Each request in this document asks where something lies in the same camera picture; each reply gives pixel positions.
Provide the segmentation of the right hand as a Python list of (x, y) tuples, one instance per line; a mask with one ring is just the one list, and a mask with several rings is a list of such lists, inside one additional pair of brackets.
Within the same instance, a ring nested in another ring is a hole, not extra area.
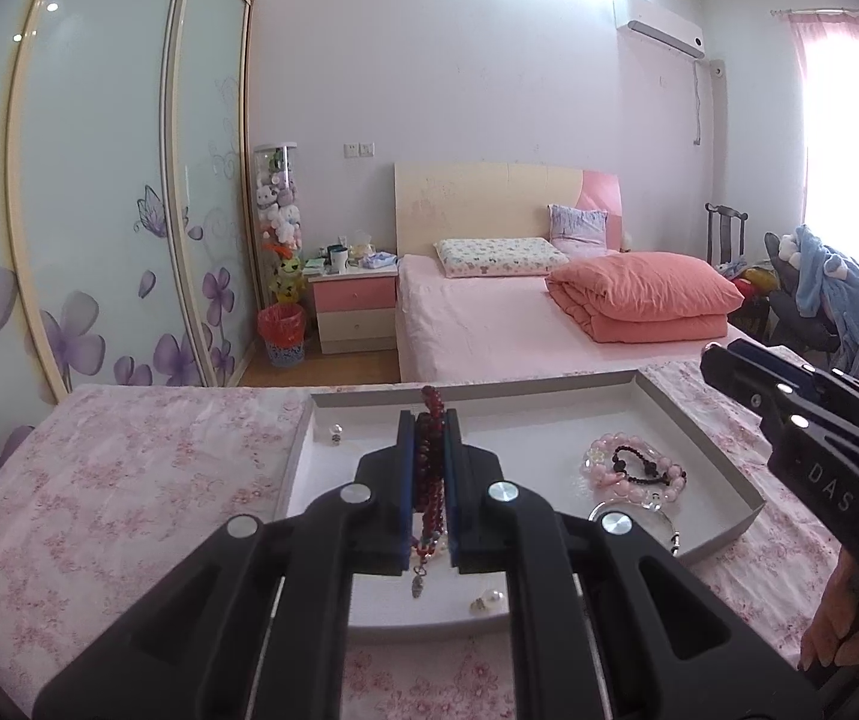
[(859, 567), (852, 556), (841, 548), (836, 567), (828, 578), (822, 600), (800, 639), (797, 669), (807, 671), (815, 661), (827, 667), (832, 661), (839, 645), (849, 635), (856, 619), (859, 592), (856, 580)]

